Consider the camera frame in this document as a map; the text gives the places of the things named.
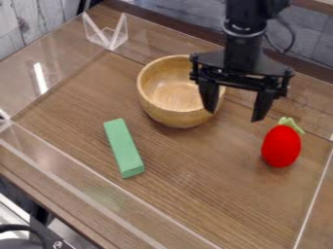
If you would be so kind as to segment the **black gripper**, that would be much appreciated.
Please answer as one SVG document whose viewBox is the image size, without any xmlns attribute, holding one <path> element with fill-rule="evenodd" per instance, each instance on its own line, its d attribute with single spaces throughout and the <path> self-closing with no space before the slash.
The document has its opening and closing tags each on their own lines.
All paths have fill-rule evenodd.
<svg viewBox="0 0 333 249">
<path fill-rule="evenodd" d="M 224 50 L 191 53 L 190 79 L 199 87 L 204 109 L 214 113 L 218 103 L 219 86 L 258 92 L 251 122 L 262 121 L 277 97 L 287 95 L 294 70 L 259 53 L 255 65 L 232 69 L 224 59 Z"/>
</svg>

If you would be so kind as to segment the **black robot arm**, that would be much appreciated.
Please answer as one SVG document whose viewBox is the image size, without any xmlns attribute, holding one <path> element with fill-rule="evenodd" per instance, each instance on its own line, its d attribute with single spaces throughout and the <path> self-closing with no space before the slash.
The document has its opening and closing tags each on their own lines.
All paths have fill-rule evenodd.
<svg viewBox="0 0 333 249">
<path fill-rule="evenodd" d="M 190 80 L 195 82 L 203 107 L 214 112 L 222 86 L 256 94 L 251 120 L 260 121 L 273 101 L 287 95 L 294 70 L 262 51 L 267 22 L 283 22 L 281 12 L 290 0 L 226 0 L 222 32 L 224 48 L 190 55 Z"/>
</svg>

